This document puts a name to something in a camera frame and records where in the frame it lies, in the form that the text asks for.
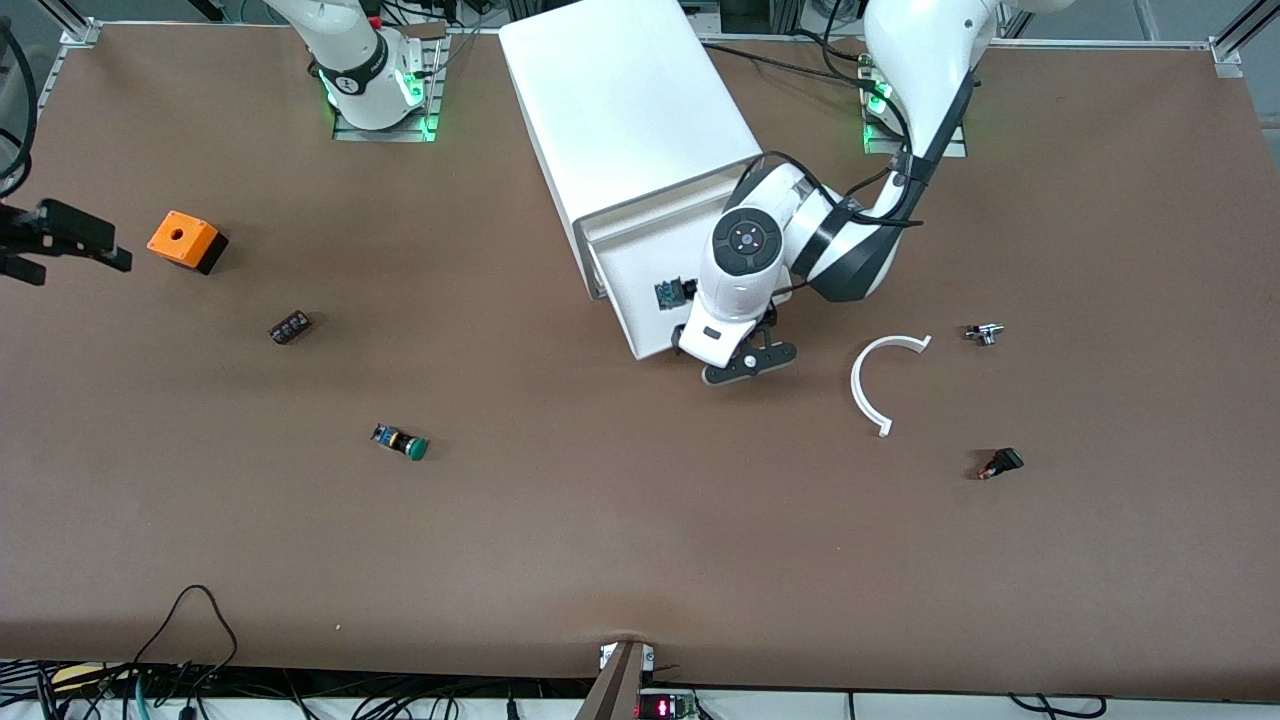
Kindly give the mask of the green push button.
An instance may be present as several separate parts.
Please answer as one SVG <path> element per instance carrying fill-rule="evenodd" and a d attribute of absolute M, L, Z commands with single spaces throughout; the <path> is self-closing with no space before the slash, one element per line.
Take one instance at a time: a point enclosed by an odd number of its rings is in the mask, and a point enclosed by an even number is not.
<path fill-rule="evenodd" d="M 376 425 L 371 441 L 415 462 L 424 460 L 430 447 L 426 438 L 387 424 Z"/>

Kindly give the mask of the white semicircular pipe clamp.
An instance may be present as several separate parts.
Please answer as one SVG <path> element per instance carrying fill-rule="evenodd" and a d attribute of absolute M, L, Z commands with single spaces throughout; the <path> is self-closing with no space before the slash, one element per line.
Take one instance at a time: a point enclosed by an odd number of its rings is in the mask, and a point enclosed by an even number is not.
<path fill-rule="evenodd" d="M 855 357 L 849 377 L 850 395 L 859 413 L 868 421 L 876 425 L 878 437 L 886 438 L 890 436 L 893 428 L 893 419 L 882 414 L 867 396 L 861 379 L 861 373 L 867 363 L 867 359 L 874 351 L 887 347 L 906 348 L 913 351 L 914 354 L 923 354 L 931 346 L 932 340 L 933 337 L 931 334 L 925 334 L 923 337 L 913 337 L 909 334 L 888 334 L 870 341 L 861 348 L 859 355 Z"/>

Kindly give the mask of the orange button enclosure box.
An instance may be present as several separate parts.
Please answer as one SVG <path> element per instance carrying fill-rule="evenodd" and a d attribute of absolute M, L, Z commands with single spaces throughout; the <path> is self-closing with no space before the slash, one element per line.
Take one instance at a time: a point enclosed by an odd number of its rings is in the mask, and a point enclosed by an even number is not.
<path fill-rule="evenodd" d="M 146 249 L 165 261 L 210 275 L 229 246 L 229 240 L 210 222 L 184 214 L 169 211 Z"/>

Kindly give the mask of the aluminium frame corner profile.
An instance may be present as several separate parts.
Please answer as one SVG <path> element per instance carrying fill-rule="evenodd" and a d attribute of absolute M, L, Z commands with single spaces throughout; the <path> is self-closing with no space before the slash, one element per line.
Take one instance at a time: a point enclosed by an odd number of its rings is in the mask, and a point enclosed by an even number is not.
<path fill-rule="evenodd" d="M 1217 35 L 1210 37 L 1217 77 L 1242 78 L 1240 50 L 1276 20 L 1280 20 L 1280 0 L 1248 0 Z"/>
<path fill-rule="evenodd" d="M 88 47 L 96 44 L 101 24 L 81 13 L 73 0 L 35 0 L 60 29 L 60 44 Z"/>

